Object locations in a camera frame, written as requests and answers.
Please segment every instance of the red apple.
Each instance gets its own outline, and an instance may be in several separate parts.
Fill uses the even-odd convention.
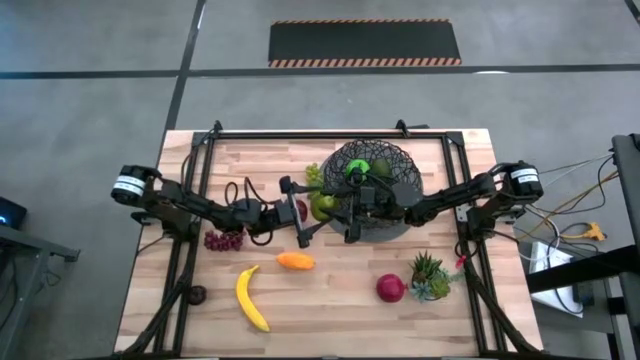
[[[376,284],[380,299],[385,302],[398,302],[404,296],[405,286],[395,274],[382,275]]]
[[[300,221],[307,221],[307,214],[309,211],[307,210],[307,204],[305,204],[302,200],[296,200],[296,206],[298,207],[298,212],[300,213]]]

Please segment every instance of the hazard stripe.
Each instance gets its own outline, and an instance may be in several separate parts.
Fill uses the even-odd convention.
[[[445,18],[434,19],[329,19],[329,20],[276,20],[272,25],[285,24],[353,24],[353,23],[397,23],[397,22],[451,22]]]
[[[382,66],[458,66],[459,58],[389,58],[389,59],[282,59],[269,61],[271,68],[303,67],[382,67]]]

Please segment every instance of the black and orange floor mat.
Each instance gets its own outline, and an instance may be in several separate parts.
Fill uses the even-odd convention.
[[[284,20],[271,25],[269,67],[450,66],[449,19]]]

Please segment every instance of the purple grapes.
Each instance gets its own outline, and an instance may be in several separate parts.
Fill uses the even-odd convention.
[[[204,234],[204,247],[211,251],[229,251],[231,249],[240,251],[243,238],[244,231],[232,231],[221,235],[217,235],[213,231],[207,231]]]

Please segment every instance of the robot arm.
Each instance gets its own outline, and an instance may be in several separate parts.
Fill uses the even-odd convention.
[[[154,189],[156,180],[161,183],[160,190]],[[220,231],[247,229],[251,236],[293,225],[289,207],[282,201],[276,201],[274,207],[266,211],[262,210],[260,201],[250,198],[223,206],[163,178],[156,169],[143,166],[123,166],[111,197],[120,204],[146,211],[132,214],[134,219],[157,218],[165,230],[175,230],[178,234],[189,232],[192,215],[210,221]]]
[[[502,187],[496,188],[494,177],[503,174]],[[476,175],[470,181],[424,196],[405,213],[405,222],[422,226],[433,220],[438,213],[472,201],[488,198],[480,207],[466,212],[471,238],[483,238],[483,229],[493,229],[496,219],[510,215],[517,218],[523,206],[536,202],[543,195],[538,171],[523,161],[498,164],[486,173]]]
[[[494,177],[501,173],[502,187],[498,191]],[[537,174],[535,167],[522,161],[499,164],[466,183],[435,194],[420,196],[418,193],[416,196],[415,189],[403,186],[407,184],[395,184],[388,186],[386,197],[376,196],[378,190],[374,184],[358,180],[357,176],[348,178],[342,187],[331,191],[300,186],[291,181],[289,176],[285,176],[280,179],[280,190],[287,195],[287,201],[278,200],[270,209],[263,209],[262,202],[250,198],[223,206],[186,191],[175,181],[164,179],[156,169],[124,166],[111,196],[121,204],[146,210],[142,214],[162,220],[165,228],[177,228],[174,229],[176,233],[188,233],[192,215],[210,221],[223,232],[246,229],[252,237],[295,226],[298,245],[305,248],[309,246],[313,234],[332,219],[347,226],[345,241],[352,243],[360,238],[360,224],[357,220],[359,215],[404,219],[409,225],[423,226],[442,211],[488,198],[484,205],[472,207],[466,213],[471,238],[484,238],[487,236],[486,229],[493,229],[498,217],[508,214],[518,217],[522,214],[522,205],[533,203],[542,196],[542,186]],[[153,187],[156,180],[162,184],[159,191]],[[329,220],[303,228],[295,194],[312,191],[348,199],[350,206],[343,210],[327,210]]]

